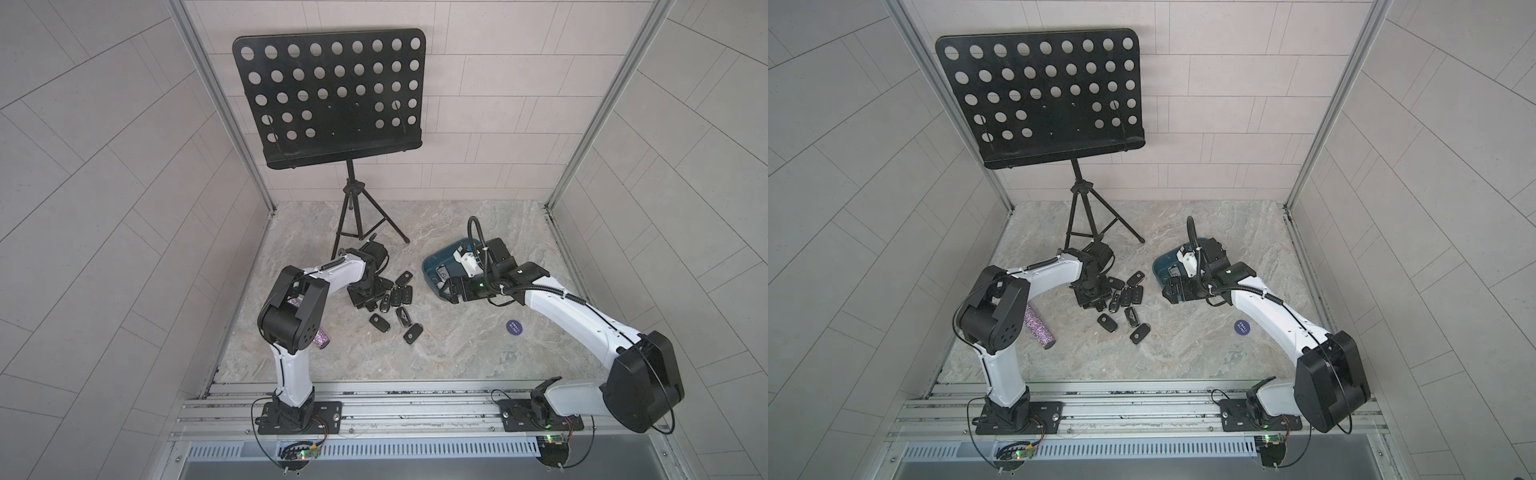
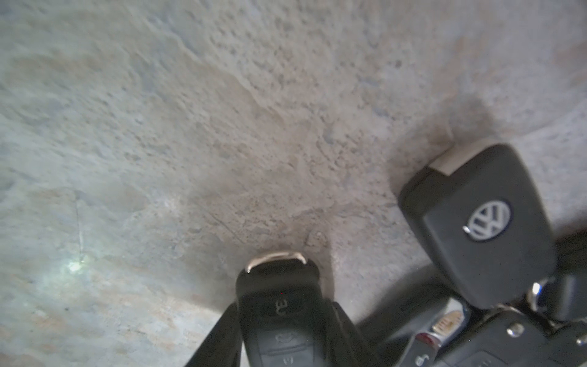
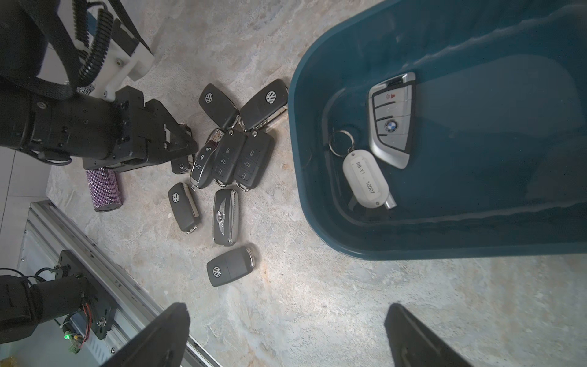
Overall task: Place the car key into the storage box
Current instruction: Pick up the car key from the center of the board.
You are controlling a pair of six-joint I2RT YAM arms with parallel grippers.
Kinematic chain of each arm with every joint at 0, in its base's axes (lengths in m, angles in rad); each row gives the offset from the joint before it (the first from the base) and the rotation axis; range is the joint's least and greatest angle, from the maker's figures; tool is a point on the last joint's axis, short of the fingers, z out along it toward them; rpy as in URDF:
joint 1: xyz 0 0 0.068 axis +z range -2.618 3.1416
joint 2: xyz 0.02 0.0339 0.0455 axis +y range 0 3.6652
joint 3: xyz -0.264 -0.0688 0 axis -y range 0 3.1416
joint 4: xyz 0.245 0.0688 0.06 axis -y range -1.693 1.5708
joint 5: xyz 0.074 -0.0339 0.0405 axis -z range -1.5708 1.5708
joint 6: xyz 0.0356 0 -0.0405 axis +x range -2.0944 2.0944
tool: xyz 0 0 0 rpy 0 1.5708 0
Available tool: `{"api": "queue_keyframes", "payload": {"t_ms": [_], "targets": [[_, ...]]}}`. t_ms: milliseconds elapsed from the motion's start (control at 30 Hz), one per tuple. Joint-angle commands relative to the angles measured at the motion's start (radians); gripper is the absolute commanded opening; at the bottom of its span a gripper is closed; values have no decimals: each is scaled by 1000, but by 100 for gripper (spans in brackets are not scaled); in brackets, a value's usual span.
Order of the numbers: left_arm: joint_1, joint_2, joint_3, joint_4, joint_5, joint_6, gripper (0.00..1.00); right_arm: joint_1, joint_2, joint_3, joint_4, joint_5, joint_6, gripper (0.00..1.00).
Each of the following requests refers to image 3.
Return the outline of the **black VW key bottom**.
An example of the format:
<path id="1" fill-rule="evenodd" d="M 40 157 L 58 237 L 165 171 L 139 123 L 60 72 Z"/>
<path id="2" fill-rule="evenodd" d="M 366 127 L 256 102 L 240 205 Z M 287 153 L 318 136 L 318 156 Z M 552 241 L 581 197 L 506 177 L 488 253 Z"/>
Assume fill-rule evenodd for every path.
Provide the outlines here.
<path id="1" fill-rule="evenodd" d="M 255 253 L 249 246 L 240 246 L 225 252 L 206 264 L 210 284 L 220 287 L 252 273 Z"/>

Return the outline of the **white oval key fob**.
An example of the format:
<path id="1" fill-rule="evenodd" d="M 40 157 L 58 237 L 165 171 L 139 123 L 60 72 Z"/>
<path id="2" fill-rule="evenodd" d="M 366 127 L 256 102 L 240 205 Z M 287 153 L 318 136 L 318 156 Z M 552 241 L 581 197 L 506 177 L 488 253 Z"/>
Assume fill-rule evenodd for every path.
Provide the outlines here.
<path id="1" fill-rule="evenodd" d="M 344 135 L 350 142 L 346 154 L 334 149 L 338 135 Z M 396 208 L 396 200 L 374 155 L 370 151 L 355 149 L 355 146 L 355 139 L 346 130 L 336 130 L 330 136 L 329 149 L 336 157 L 343 158 L 342 170 L 357 202 L 367 209 Z"/>

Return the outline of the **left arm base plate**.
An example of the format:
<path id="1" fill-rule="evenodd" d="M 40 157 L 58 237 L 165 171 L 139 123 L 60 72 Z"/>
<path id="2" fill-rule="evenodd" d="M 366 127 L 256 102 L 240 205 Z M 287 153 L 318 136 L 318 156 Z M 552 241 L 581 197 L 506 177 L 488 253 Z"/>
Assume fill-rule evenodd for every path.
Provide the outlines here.
<path id="1" fill-rule="evenodd" d="M 60 253 L 58 268 L 57 278 L 74 276 L 82 279 L 82 305 L 90 307 L 87 314 L 92 317 L 91 329 L 97 339 L 104 340 L 112 329 L 118 309 L 115 299 L 71 250 Z"/>

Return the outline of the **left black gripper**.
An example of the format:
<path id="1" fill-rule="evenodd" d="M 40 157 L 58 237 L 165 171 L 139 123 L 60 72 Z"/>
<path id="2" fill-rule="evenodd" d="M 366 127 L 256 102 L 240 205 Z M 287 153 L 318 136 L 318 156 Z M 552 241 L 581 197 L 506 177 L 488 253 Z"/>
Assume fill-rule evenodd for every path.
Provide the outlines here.
<path id="1" fill-rule="evenodd" d="M 1 145 L 43 163 L 116 173 L 161 165 L 196 154 L 198 145 L 157 99 L 132 87 L 113 102 L 76 94 L 50 99 L 3 80 Z"/>

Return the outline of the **teal plastic storage box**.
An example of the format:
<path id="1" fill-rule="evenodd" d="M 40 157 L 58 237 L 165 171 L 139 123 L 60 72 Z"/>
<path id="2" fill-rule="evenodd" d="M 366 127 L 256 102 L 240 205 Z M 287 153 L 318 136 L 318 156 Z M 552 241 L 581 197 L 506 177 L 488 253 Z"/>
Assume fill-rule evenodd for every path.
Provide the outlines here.
<path id="1" fill-rule="evenodd" d="M 374 156 L 397 206 L 367 209 L 329 139 L 346 130 L 371 152 L 368 92 L 408 72 L 408 166 Z M 289 117 L 304 215 L 337 251 L 402 260 L 586 250 L 584 1 L 383 2 L 310 46 Z"/>

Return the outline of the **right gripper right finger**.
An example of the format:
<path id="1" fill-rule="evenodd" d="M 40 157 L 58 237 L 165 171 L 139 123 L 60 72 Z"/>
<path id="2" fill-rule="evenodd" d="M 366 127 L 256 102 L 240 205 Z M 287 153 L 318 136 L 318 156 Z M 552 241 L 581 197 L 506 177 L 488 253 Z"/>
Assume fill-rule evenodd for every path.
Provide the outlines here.
<path id="1" fill-rule="evenodd" d="M 395 366 L 472 366 L 399 303 L 389 307 L 385 330 Z"/>

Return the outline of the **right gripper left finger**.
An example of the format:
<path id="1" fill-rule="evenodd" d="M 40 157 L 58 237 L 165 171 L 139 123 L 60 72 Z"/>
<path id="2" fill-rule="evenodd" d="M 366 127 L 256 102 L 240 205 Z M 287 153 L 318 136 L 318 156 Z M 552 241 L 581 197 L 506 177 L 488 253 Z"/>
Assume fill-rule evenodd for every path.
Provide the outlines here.
<path id="1" fill-rule="evenodd" d="M 189 327 L 186 304 L 173 303 L 102 366 L 180 366 Z"/>

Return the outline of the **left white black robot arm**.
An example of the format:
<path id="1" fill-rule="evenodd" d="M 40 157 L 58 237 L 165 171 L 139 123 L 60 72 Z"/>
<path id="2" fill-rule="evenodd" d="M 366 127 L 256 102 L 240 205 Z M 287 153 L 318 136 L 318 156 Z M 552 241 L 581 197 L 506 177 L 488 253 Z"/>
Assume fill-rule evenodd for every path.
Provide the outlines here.
<path id="1" fill-rule="evenodd" d="M 54 166 L 81 158 L 117 173 L 197 153 L 187 129 L 156 100 L 124 85 L 153 53 L 119 1 L 1 4 L 1 145 Z"/>

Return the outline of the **silver BMW car key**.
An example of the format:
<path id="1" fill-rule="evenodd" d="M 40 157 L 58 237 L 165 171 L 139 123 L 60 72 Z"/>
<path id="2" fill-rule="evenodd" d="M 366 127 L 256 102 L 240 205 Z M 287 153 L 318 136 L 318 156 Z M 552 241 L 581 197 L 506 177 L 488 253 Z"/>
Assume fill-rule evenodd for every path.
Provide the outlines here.
<path id="1" fill-rule="evenodd" d="M 415 131 L 416 75 L 403 73 L 368 92 L 369 147 L 375 157 L 405 169 Z"/>

